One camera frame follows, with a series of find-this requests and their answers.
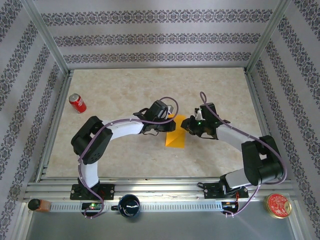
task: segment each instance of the wire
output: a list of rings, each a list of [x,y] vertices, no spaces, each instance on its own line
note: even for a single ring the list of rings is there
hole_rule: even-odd
[[[287,172],[288,172],[288,171],[287,171],[287,168],[286,168],[286,164],[285,164],[284,160],[282,159],[282,157],[280,156],[279,153],[277,153],[271,146],[269,146],[269,145],[266,144],[265,142],[261,141],[259,138],[255,137],[255,136],[251,136],[250,134],[248,134],[248,133],[246,133],[246,132],[244,132],[244,131],[242,131],[242,130],[234,127],[234,126],[231,126],[230,124],[228,124],[228,123],[226,123],[224,120],[222,120],[222,119],[208,106],[208,104],[207,104],[207,96],[206,96],[206,94],[205,94],[203,91],[200,92],[200,98],[201,98],[201,100],[203,101],[203,104],[206,106],[206,108],[207,108],[221,123],[223,123],[224,125],[226,125],[228,128],[233,129],[233,130],[235,130],[236,132],[238,132],[238,133],[240,133],[240,134],[242,134],[242,135],[244,135],[244,136],[246,136],[246,137],[248,137],[248,138],[251,138],[251,139],[259,142],[260,144],[262,144],[263,146],[265,146],[267,149],[269,149],[269,150],[279,159],[279,161],[280,161],[280,163],[281,163],[281,165],[282,165],[282,168],[283,168],[282,178],[281,178],[279,181],[276,181],[276,182],[266,182],[266,183],[264,183],[264,184],[266,184],[266,185],[281,184],[281,183],[283,183],[283,182],[286,180],[286,178],[287,178]],[[240,210],[238,210],[236,213],[233,213],[233,212],[228,211],[228,210],[223,210],[224,212],[226,212],[225,217],[227,217],[227,216],[232,216],[232,217],[233,217],[233,216],[241,213],[241,212],[248,206],[248,204],[250,203],[251,199],[255,197],[256,193],[257,193],[258,190],[259,190],[259,188],[260,188],[260,185],[257,186],[256,190],[255,190],[254,193],[251,195],[251,197],[249,198],[249,200],[248,200],[248,201],[244,204],[244,206],[243,206]]]
[[[237,206],[237,205],[239,205],[239,193],[238,193],[238,191],[235,193],[235,201],[236,201],[236,203],[235,203],[235,205]]]
[[[170,123],[171,121],[173,121],[176,116],[178,115],[178,112],[179,112],[179,104],[178,102],[170,97],[170,96],[165,96],[165,97],[162,97],[160,98],[159,100],[162,101],[163,99],[170,99],[172,101],[174,101],[175,105],[176,105],[176,111],[175,111],[175,114],[172,118],[170,118],[169,120],[165,120],[165,121],[147,121],[147,120],[141,120],[141,119],[132,119],[132,118],[124,118],[124,119],[119,119],[119,120],[115,120],[115,121],[112,121],[112,122],[109,122],[107,123],[106,125],[104,125],[103,127],[101,127],[97,132],[96,134],[94,135],[94,137],[91,139],[91,141],[89,142],[89,144],[86,146],[86,148],[84,149],[84,151],[82,152],[82,154],[80,155],[79,159],[78,159],[78,173],[79,173],[79,179],[80,179],[80,182],[83,184],[83,186],[88,189],[88,191],[90,193],[92,193],[94,196],[96,196],[100,202],[101,202],[101,209],[100,211],[93,215],[93,216],[90,216],[90,219],[94,219],[96,217],[98,217],[99,215],[102,214],[102,212],[104,211],[104,208],[105,208],[105,203],[104,203],[104,200],[102,199],[102,197],[100,195],[98,195],[97,193],[95,193],[93,190],[91,190],[91,188],[87,185],[86,181],[84,180],[84,177],[82,175],[82,172],[81,172],[81,163],[82,163],[82,159],[83,157],[86,155],[86,153],[88,152],[88,150],[90,149],[91,145],[94,143],[94,141],[97,139],[97,137],[99,136],[99,134],[107,127],[109,126],[112,126],[114,124],[118,124],[118,123],[124,123],[124,122],[139,122],[139,123],[145,123],[145,124],[167,124],[167,123]],[[89,210],[89,208],[87,208],[86,210],[84,210],[84,217],[87,218],[88,216],[86,215],[86,212]]]

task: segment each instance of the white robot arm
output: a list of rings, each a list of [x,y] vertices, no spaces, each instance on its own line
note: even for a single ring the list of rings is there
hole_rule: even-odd
[[[213,103],[208,103],[212,111],[216,113]],[[150,108],[145,108],[140,112],[134,113],[132,119],[139,118],[143,120],[162,122],[168,118],[172,111],[171,106],[165,105],[161,101],[156,101]],[[258,141],[248,138],[238,131],[222,124],[214,115],[212,115],[205,105],[195,109],[195,116],[185,119],[181,127],[192,135],[200,138],[204,133],[211,136],[210,139],[224,141],[242,152],[244,168],[224,174],[220,177],[217,191],[228,193],[234,192],[234,189],[247,185],[258,186],[265,182],[280,178],[284,172],[279,159]],[[102,122],[96,116],[91,117],[73,137],[71,144],[77,155],[81,155],[95,135],[106,122]],[[167,124],[149,124],[137,121],[120,122],[105,128],[97,136],[90,149],[84,155],[80,163],[81,175],[86,185],[93,189],[99,184],[98,178],[98,160],[104,153],[109,141],[126,135],[141,134],[151,129],[158,132],[171,132],[175,130],[174,121]],[[259,138],[269,145],[277,153],[278,148],[274,139],[267,135]]]

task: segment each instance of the black cup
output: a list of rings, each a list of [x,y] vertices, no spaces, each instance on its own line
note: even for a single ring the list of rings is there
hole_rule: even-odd
[[[119,211],[126,218],[132,218],[140,211],[140,201],[135,195],[127,194],[120,199],[118,206],[112,206],[111,210]]]

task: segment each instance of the round tin can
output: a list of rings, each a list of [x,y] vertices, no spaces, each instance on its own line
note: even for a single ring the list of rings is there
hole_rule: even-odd
[[[287,218],[292,211],[289,200],[279,193],[273,193],[267,196],[264,200],[264,205],[269,215],[277,219]]]

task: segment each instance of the patterned wallpaper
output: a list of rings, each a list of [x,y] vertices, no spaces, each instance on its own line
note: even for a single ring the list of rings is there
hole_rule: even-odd
[[[18,0],[0,0],[0,240],[9,239],[64,76]]]
[[[278,3],[54,2],[34,3],[72,69],[245,67]]]
[[[251,74],[312,239],[320,239],[319,25],[316,1],[291,2]]]

